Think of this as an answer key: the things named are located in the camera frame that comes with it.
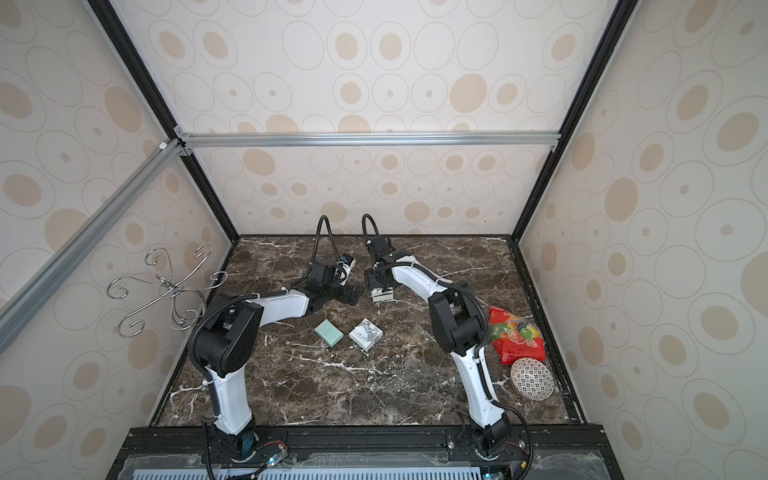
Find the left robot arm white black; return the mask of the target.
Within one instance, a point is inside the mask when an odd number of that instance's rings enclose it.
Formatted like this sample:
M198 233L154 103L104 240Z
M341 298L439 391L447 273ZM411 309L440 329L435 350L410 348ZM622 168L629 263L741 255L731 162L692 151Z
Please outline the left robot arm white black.
M188 355L203 375L213 408L213 435L222 448L243 460L256 449L257 435L245 386L259 327L301 318L328 301L357 304L361 291L348 283L355 259L347 254L334 264L314 261L295 287L269 294L221 294L194 327Z

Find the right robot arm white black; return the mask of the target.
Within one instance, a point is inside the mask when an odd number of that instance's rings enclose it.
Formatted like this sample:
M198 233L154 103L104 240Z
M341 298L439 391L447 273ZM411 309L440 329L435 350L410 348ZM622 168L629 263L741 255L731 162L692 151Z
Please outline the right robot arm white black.
M483 456L492 456L513 441L514 415L522 424L525 448L532 442L527 421L511 406L498 401L492 388L485 347L490 323L474 291L463 281L450 281L397 250L384 235L365 238L372 267L365 271L371 296L405 286L428 304L433 336L456 365L468 400L470 438Z

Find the white lift-off box base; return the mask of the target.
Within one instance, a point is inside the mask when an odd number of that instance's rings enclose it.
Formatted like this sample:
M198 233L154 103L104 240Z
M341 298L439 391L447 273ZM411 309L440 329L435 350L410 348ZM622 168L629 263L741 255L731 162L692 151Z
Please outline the white lift-off box base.
M394 289L392 287L373 288L370 290L370 295L374 303L394 301Z

